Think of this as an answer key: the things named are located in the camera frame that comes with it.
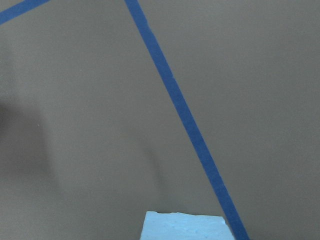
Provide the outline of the light blue block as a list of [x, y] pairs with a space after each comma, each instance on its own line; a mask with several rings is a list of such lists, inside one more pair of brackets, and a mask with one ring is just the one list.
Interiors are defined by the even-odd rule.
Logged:
[[233, 240], [221, 216], [147, 211], [141, 240]]

